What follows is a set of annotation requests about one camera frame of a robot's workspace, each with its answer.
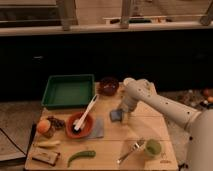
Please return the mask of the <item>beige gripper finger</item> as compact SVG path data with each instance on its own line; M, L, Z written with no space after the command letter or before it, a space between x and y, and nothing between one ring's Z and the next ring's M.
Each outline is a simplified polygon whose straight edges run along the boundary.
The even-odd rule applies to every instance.
M128 124L130 120L130 113L124 112L122 115L122 124Z
M122 114L122 109L121 108L117 109L117 113Z

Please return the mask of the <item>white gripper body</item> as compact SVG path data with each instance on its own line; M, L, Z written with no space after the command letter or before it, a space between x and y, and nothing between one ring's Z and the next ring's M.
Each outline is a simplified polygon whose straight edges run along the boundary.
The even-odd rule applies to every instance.
M126 113L131 113L136 109L137 103L138 101L134 98L130 97L129 95L124 95L119 104L119 108Z

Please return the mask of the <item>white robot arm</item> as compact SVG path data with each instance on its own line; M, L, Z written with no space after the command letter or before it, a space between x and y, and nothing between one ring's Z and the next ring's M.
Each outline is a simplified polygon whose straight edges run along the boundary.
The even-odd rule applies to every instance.
M132 113L142 101L190 134L184 171L213 171L213 109L200 111L152 91L146 79L123 80L125 94L119 109Z

